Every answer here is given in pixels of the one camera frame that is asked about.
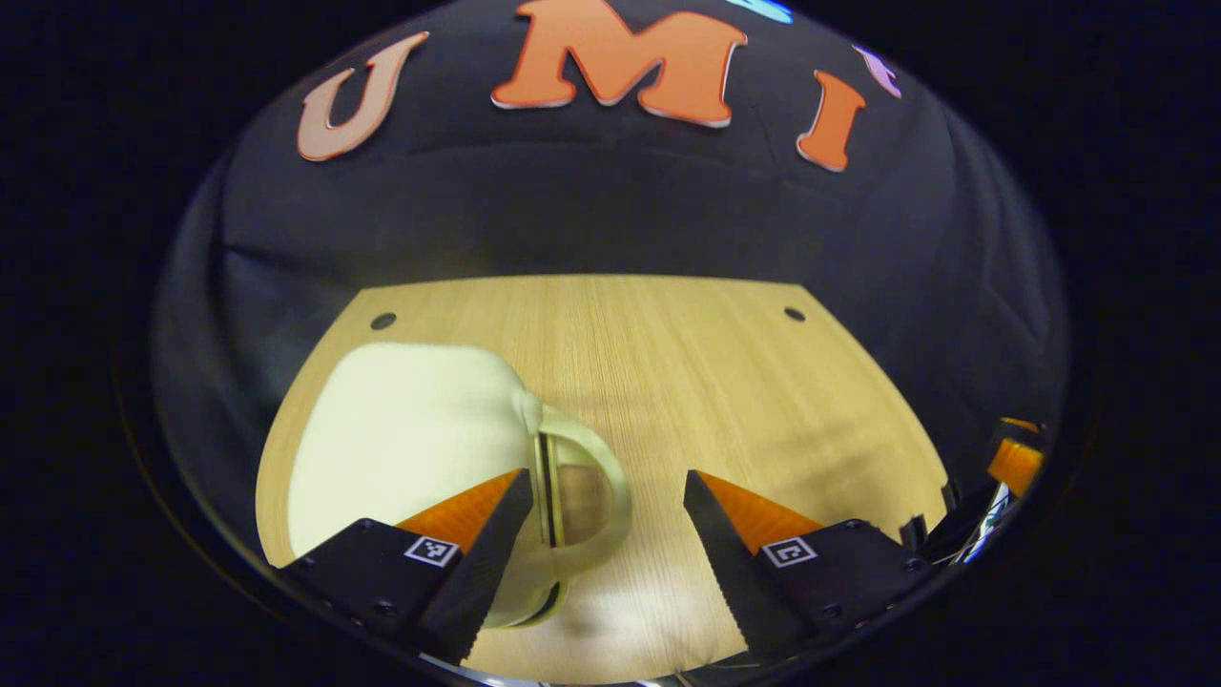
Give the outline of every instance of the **mug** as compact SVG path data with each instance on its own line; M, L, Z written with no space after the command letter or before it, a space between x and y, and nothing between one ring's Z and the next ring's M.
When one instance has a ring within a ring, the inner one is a hole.
M543 405L492 351L366 343L335 367L302 433L289 544L300 556L358 519L396 525L521 467L535 503L484 627L549 617L569 580L618 550L631 520L623 469L593 431ZM600 494L576 487L590 476Z

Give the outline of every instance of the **wooden table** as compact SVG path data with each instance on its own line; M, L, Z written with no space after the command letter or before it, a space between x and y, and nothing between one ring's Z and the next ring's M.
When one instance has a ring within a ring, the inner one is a hole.
M791 308L803 321L786 314ZM393 326L374 329L382 312ZM288 476L322 384L371 340L499 354L545 404L597 432L632 489L623 549L573 581L534 627L485 630L463 663L547 682L621 682L746 646L683 509L701 470L816 521L867 520L899 539L944 516L946 482L915 415L856 339L801 286L672 276L514 276L363 290L288 392L263 456L269 561L288 549Z

